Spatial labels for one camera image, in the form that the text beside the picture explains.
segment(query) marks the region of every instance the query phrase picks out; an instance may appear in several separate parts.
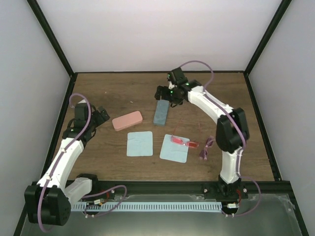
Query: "white slotted strip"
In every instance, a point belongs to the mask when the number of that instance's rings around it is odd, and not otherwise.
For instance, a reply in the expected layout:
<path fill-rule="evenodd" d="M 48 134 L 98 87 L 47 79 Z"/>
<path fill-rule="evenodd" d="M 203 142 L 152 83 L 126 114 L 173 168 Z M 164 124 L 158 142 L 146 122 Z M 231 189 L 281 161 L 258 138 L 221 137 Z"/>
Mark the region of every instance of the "white slotted strip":
<path fill-rule="evenodd" d="M 92 206 L 87 211 L 108 211 L 113 208 L 116 202 L 107 202 L 101 207 Z M 71 211 L 84 211 L 87 203 L 76 203 Z M 121 203 L 114 211 L 115 212 L 221 212 L 222 204 L 214 202 L 124 202 Z"/>

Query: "brown wood surface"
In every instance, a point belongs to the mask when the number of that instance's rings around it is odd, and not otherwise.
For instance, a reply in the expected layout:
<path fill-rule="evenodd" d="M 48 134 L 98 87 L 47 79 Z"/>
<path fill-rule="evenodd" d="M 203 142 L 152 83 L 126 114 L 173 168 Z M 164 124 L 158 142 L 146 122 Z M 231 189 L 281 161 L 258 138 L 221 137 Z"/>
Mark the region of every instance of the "brown wood surface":
<path fill-rule="evenodd" d="M 186 74 L 188 79 L 196 79 L 205 84 L 209 74 Z M 198 155 L 209 135 L 215 136 L 215 123 L 198 107 L 184 102 L 182 106 L 170 108 L 166 126 L 153 125 L 157 101 L 154 94 L 158 85 L 167 85 L 165 73 L 90 73 L 79 74 L 74 91 L 85 95 L 96 107 L 103 106 L 109 121 L 97 129 L 83 153 L 76 161 L 69 179 L 80 173 L 96 174 L 101 180 L 169 180 L 169 181 L 213 181 L 221 171 L 222 153 L 214 145 L 209 149 L 208 160 L 199 160 Z M 241 73 L 218 73 L 209 85 L 208 91 L 223 103 L 245 110 L 250 129 L 250 139 L 241 162 L 241 174 L 256 180 L 273 180 L 271 168 L 254 114 L 250 96 Z M 139 125 L 116 132 L 112 119 L 140 111 L 143 122 Z M 62 132 L 74 117 L 68 108 Z M 182 120 L 176 135 L 198 140 L 202 145 L 189 149 L 185 164 L 159 158 L 165 134 L 172 134 Z M 198 123 L 202 132 L 199 137 Z M 127 133 L 137 131 L 153 132 L 153 156 L 127 157 Z"/>

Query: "white wall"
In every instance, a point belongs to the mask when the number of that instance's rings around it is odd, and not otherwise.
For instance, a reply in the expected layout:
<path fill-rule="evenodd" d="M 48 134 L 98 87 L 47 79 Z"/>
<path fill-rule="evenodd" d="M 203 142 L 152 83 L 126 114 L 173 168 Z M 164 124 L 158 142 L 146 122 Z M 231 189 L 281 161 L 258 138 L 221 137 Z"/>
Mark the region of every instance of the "white wall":
<path fill-rule="evenodd" d="M 245 70 L 281 0 L 38 2 L 79 72 Z"/>
<path fill-rule="evenodd" d="M 42 171 L 69 77 L 27 1 L 0 6 L 0 234 L 12 236 L 24 190 Z"/>
<path fill-rule="evenodd" d="M 315 235 L 315 1 L 292 1 L 250 74 L 280 172 Z"/>

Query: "light blue cloth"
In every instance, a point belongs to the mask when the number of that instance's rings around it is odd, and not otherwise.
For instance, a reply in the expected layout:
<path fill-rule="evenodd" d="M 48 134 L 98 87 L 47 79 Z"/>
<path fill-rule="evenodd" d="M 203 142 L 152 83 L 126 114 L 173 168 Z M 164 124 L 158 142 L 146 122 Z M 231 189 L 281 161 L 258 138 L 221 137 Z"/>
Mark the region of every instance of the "light blue cloth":
<path fill-rule="evenodd" d="M 164 136 L 164 141 L 162 144 L 162 149 L 159 157 L 164 160 L 176 161 L 181 163 L 186 163 L 188 147 L 185 145 L 179 145 L 171 142 L 172 135 L 166 134 Z M 189 139 L 179 137 L 184 142 L 188 142 Z"/>
<path fill-rule="evenodd" d="M 151 131 L 128 133 L 127 156 L 152 156 L 153 134 Z"/>

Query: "pink block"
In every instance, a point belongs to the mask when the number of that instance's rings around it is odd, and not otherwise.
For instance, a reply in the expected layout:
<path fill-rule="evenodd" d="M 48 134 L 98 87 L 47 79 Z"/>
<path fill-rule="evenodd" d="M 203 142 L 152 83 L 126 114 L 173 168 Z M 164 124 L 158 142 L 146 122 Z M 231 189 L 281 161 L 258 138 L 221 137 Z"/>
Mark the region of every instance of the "pink block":
<path fill-rule="evenodd" d="M 142 115 L 139 111 L 129 113 L 127 115 L 114 118 L 112 120 L 114 129 L 120 131 L 142 122 Z"/>

